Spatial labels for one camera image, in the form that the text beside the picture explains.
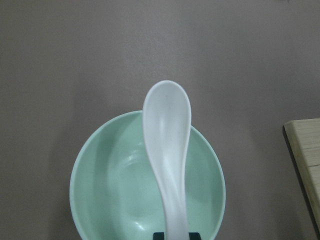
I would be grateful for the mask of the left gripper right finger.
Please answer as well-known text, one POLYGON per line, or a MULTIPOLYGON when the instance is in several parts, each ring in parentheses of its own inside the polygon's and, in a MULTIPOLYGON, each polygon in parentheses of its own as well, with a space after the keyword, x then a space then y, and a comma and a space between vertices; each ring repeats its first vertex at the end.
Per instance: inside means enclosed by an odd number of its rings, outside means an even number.
POLYGON ((199 232, 189 232, 189 240, 201 240, 201 235, 199 232))

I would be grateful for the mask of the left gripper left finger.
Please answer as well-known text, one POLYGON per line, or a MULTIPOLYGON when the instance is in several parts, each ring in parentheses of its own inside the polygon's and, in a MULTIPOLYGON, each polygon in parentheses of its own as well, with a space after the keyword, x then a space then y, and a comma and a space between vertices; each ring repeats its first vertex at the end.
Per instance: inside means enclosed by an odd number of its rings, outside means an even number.
POLYGON ((165 232, 154 232, 152 240, 166 240, 165 232))

